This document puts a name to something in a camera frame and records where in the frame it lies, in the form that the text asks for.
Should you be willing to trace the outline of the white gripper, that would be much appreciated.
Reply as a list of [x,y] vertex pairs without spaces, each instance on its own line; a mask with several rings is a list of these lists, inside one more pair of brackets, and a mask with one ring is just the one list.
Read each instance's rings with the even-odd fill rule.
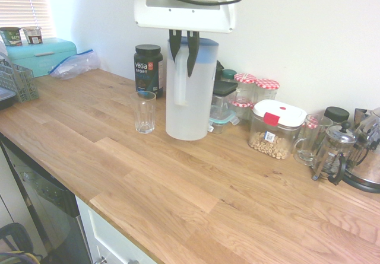
[[134,20],[140,27],[169,30],[172,58],[181,48],[181,30],[187,31],[191,77],[200,47],[199,31],[229,33],[236,25],[236,0],[134,0]]

